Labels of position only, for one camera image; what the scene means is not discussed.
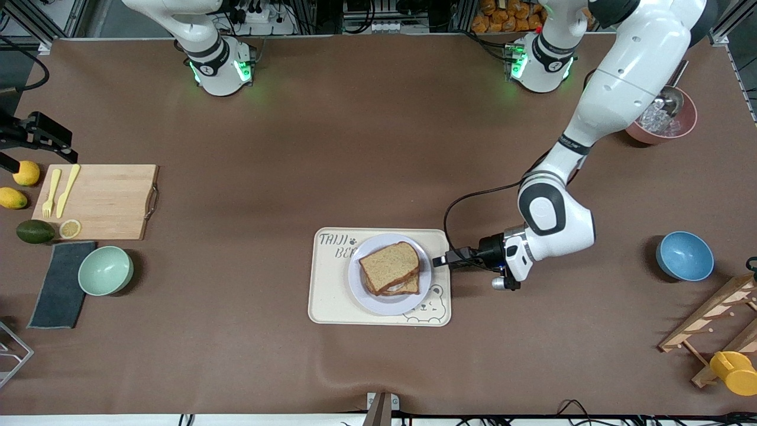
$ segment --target bread slice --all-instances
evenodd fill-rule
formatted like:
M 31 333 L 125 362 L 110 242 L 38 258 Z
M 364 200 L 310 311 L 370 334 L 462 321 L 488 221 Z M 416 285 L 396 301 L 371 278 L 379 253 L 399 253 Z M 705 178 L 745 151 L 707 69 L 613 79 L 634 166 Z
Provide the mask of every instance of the bread slice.
M 400 241 L 360 259 L 360 266 L 366 273 L 366 289 L 379 296 L 418 274 L 420 260 L 413 246 Z
M 398 296 L 400 294 L 420 294 L 421 289 L 418 286 L 418 274 L 407 279 L 404 283 L 387 288 L 382 296 Z

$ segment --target avocado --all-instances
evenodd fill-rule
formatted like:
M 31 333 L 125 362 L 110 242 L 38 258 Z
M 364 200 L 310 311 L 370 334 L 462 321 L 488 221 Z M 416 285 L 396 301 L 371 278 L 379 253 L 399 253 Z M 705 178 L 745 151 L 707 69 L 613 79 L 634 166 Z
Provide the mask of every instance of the avocado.
M 18 224 L 16 235 L 29 244 L 42 244 L 55 238 L 55 229 L 45 221 L 32 219 Z

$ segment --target dark gray towel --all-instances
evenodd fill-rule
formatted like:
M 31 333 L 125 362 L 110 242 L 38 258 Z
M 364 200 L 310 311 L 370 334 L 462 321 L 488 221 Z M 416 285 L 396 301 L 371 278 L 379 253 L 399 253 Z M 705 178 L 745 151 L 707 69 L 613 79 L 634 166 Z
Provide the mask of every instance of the dark gray towel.
M 50 268 L 27 328 L 73 328 L 76 325 L 84 302 L 84 292 L 79 287 L 79 266 L 95 247 L 94 241 L 52 246 Z

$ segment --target table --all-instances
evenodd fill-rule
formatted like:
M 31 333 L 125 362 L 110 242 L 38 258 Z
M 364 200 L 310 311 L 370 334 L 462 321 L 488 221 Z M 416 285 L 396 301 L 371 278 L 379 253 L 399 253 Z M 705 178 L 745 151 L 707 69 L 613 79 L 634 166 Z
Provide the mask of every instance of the table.
M 592 248 L 539 262 L 517 292 L 456 272 L 441 328 L 307 316 L 318 229 L 439 228 L 456 197 L 518 180 L 612 40 L 587 36 L 572 75 L 538 95 L 463 36 L 271 39 L 254 87 L 226 98 L 195 87 L 171 41 L 57 41 L 50 82 L 17 115 L 69 127 L 82 163 L 160 165 L 161 198 L 145 240 L 119 243 L 134 285 L 88 297 L 72 330 L 23 329 L 50 248 L 16 239 L 31 211 L 0 211 L 0 312 L 36 351 L 0 413 L 343 412 L 374 390 L 434 414 L 548 414 L 565 398 L 604 414 L 757 411 L 692 386 L 700 365 L 685 351 L 656 349 L 755 254 L 757 130 L 727 52 L 705 43 L 681 80 L 699 109 L 691 135 L 655 147 L 608 136 L 571 185 L 596 218 Z M 469 245 L 520 223 L 510 191 L 462 203 L 450 232 Z M 673 230 L 712 247 L 709 279 L 670 283 L 653 266 Z M 753 315 L 693 342 L 715 350 Z

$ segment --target green bowl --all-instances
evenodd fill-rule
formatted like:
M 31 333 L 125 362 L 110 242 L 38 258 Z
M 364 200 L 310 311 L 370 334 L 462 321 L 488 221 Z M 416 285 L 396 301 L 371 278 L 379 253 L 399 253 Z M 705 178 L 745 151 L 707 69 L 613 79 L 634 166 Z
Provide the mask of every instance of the green bowl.
M 79 286 L 84 293 L 106 296 L 123 289 L 134 275 L 134 263 L 116 246 L 100 247 L 79 266 Z

